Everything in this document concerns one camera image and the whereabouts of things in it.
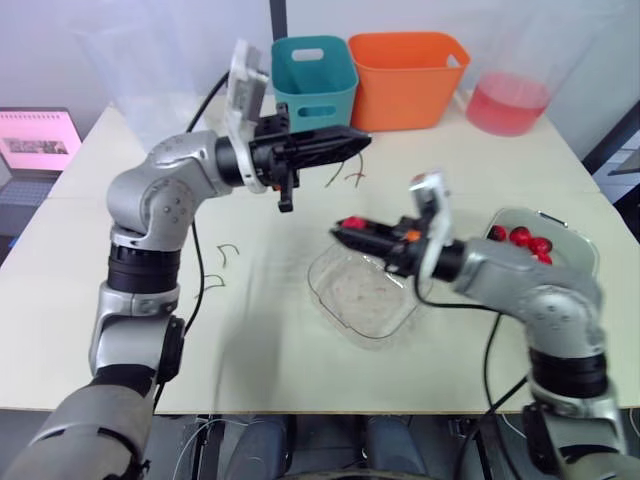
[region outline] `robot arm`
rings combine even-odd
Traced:
[[[416,177],[411,191],[420,218],[403,217],[395,226],[338,222],[333,235],[348,248],[383,259],[391,273],[416,276],[418,291],[421,279],[433,276],[524,324],[535,403],[525,407],[523,418],[530,457],[541,471],[568,479],[637,478],[640,462],[624,456],[607,378],[598,324],[602,299],[594,278],[542,264],[512,245],[454,240],[439,174]]]
[[[229,137],[169,138],[110,186],[114,225],[89,353],[93,380],[49,416],[6,480],[140,478],[156,387],[180,368],[177,276],[198,206],[246,185],[256,193],[279,190],[280,210],[291,211],[300,169],[345,161],[371,142],[343,126],[290,134],[286,106],[259,118],[267,77],[257,60],[254,49],[239,45],[229,77]]]

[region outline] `red cherry tomato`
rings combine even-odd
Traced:
[[[489,240],[495,240],[496,242],[504,242],[507,239],[507,229],[502,225],[494,225],[487,234]]]
[[[546,263],[547,265],[553,265],[553,261],[551,260],[551,257],[546,253],[542,253],[542,252],[536,253],[536,257],[538,257],[539,262]]]
[[[549,253],[553,249],[551,240],[544,237],[531,238],[528,246],[532,253]]]
[[[527,227],[516,227],[509,234],[509,241],[518,247],[526,247],[531,240],[531,232]]]
[[[341,224],[344,228],[355,228],[357,230],[364,230],[367,228],[367,221],[360,217],[345,218]]]

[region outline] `transparent bowl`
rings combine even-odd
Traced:
[[[313,261],[307,279],[318,308],[359,345],[389,338],[417,307],[411,279],[386,273],[379,259],[339,244]]]

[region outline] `red strawberry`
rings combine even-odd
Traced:
[[[527,227],[516,227],[509,234],[509,241],[518,247],[526,247],[531,240],[531,232]]]
[[[532,253],[549,253],[553,249],[551,240],[544,237],[533,237],[528,246]]]
[[[536,253],[536,257],[538,257],[539,262],[546,263],[547,265],[553,265],[553,261],[551,260],[551,257],[546,253],[542,253],[542,252]]]
[[[496,242],[504,242],[507,239],[507,229],[502,225],[494,225],[487,234],[489,240],[495,240]]]

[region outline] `black pole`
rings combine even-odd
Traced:
[[[287,0],[269,0],[273,41],[287,37]]]

